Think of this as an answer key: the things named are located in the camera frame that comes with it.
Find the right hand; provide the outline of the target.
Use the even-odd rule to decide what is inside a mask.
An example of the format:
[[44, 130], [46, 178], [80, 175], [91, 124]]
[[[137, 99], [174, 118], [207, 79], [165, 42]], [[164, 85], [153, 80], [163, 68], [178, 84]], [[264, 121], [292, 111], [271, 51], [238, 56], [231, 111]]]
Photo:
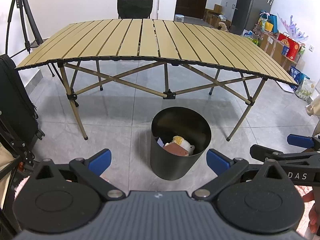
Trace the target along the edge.
[[[315, 201], [313, 190], [311, 190], [310, 192], [305, 194], [302, 197], [302, 199], [305, 203], [311, 202], [313, 200]], [[316, 202], [313, 204], [312, 208], [309, 211], [309, 229], [312, 233], [317, 233], [318, 228], [319, 228], [319, 224], [317, 223], [319, 215], [316, 211], [315, 204], [316, 204]]]

